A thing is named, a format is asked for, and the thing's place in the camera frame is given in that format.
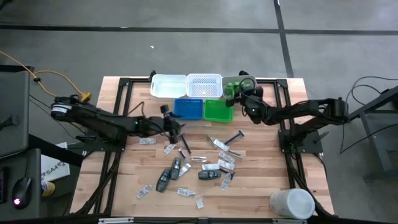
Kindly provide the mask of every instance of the blue basket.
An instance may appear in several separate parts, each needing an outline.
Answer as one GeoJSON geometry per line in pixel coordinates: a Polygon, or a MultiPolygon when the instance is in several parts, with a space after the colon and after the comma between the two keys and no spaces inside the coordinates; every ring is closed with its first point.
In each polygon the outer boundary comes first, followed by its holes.
{"type": "Polygon", "coordinates": [[[203,117],[203,100],[175,99],[174,114],[182,116],[179,119],[201,119],[203,117]]]}

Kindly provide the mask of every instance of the green basket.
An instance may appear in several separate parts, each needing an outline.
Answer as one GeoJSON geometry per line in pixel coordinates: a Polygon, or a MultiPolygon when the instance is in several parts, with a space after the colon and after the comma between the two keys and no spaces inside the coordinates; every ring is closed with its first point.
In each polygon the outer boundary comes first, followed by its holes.
{"type": "Polygon", "coordinates": [[[206,100],[203,117],[208,121],[231,122],[234,118],[234,107],[226,107],[225,100],[206,100]]]}

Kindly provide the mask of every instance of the wooden tabletop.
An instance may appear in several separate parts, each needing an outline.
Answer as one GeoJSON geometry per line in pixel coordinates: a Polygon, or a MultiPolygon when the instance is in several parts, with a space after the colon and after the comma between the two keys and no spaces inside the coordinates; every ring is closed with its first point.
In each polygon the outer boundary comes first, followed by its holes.
{"type": "MultiPolygon", "coordinates": [[[[120,77],[104,77],[99,93],[97,107],[113,111],[116,92],[120,77]]],[[[307,99],[304,81],[301,78],[287,79],[292,104],[307,99]]],[[[130,108],[145,101],[146,116],[161,116],[160,106],[168,104],[172,110],[173,103],[155,101],[149,93],[149,83],[135,83],[132,89],[130,108]]],[[[264,88],[264,101],[276,106],[274,89],[271,85],[264,88]]],[[[141,115],[136,110],[131,116],[141,115]]],[[[308,118],[296,119],[302,123],[308,118]]],[[[226,141],[241,130],[245,137],[229,144],[230,149],[243,154],[241,161],[235,162],[233,180],[228,189],[221,190],[224,175],[216,180],[198,180],[201,171],[200,163],[192,163],[191,169],[178,180],[170,180],[163,193],[152,189],[141,199],[136,194],[147,184],[155,188],[162,171],[170,168],[177,150],[170,154],[164,153],[169,145],[167,138],[154,136],[157,144],[140,145],[139,138],[128,137],[126,151],[122,154],[118,172],[118,181],[114,193],[112,216],[129,217],[241,217],[241,218],[272,218],[278,217],[269,208],[269,197],[278,190],[289,189],[287,169],[284,155],[280,152],[277,131],[279,125],[255,125],[248,117],[244,117],[241,106],[235,105],[234,119],[231,123],[211,121],[181,121],[187,124],[182,133],[192,150],[192,156],[206,156],[211,163],[217,163],[219,151],[213,149],[205,140],[209,135],[212,139],[226,141]],[[197,209],[195,198],[177,194],[178,188],[185,188],[203,194],[204,208],[197,209]]],[[[100,179],[103,163],[103,152],[92,153],[83,161],[78,179],[71,212],[77,211],[93,193],[100,179]]],[[[321,162],[312,154],[303,154],[303,164],[307,184],[324,208],[333,213],[333,207],[321,162]]]]}

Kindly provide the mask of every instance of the concrete floor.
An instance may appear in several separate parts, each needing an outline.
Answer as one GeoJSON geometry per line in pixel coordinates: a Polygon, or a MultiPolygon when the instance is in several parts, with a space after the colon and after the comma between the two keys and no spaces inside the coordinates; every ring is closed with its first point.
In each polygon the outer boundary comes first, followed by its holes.
{"type": "MultiPolygon", "coordinates": [[[[395,0],[280,0],[286,29],[397,30],[395,0]]],[[[277,29],[273,0],[69,0],[14,1],[0,11],[0,23],[55,26],[196,27],[277,29]]],[[[398,78],[396,35],[287,35],[295,78],[304,78],[311,99],[345,98],[365,75],[398,78]]],[[[279,34],[187,32],[66,32],[0,30],[0,50],[36,70],[66,73],[97,100],[105,75],[220,73],[240,70],[257,77],[287,77],[279,34]]],[[[14,64],[0,57],[0,64],[14,64]]],[[[75,93],[58,76],[43,75],[58,95],[75,93]]],[[[398,82],[365,80],[380,91],[398,82]]],[[[52,97],[35,84],[30,92],[46,104],[52,97]]],[[[358,88],[359,100],[377,96],[358,88]]],[[[349,100],[350,111],[359,104],[349,100]]],[[[69,125],[73,135],[79,132],[69,125]]],[[[328,126],[322,141],[335,213],[341,217],[398,222],[396,180],[365,184],[364,174],[380,169],[368,142],[339,155],[341,127],[328,126]]],[[[34,105],[30,132],[53,143],[76,142],[34,105]]],[[[362,124],[346,125],[345,146],[364,137],[362,124]]],[[[64,200],[57,202],[65,207],[64,200]]]]}

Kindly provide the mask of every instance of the car key fob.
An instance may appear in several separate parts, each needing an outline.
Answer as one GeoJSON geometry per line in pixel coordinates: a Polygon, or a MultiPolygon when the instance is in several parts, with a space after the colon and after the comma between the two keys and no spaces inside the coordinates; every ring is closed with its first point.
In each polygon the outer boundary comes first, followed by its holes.
{"type": "Polygon", "coordinates": [[[181,159],[176,157],[173,161],[172,167],[170,168],[170,179],[177,180],[180,174],[181,159]]]}
{"type": "Polygon", "coordinates": [[[200,180],[213,180],[221,177],[220,170],[203,170],[198,173],[200,180]]]}
{"type": "Polygon", "coordinates": [[[157,192],[163,192],[164,189],[166,189],[167,183],[169,182],[169,178],[170,178],[170,170],[165,169],[156,183],[157,192]]]}

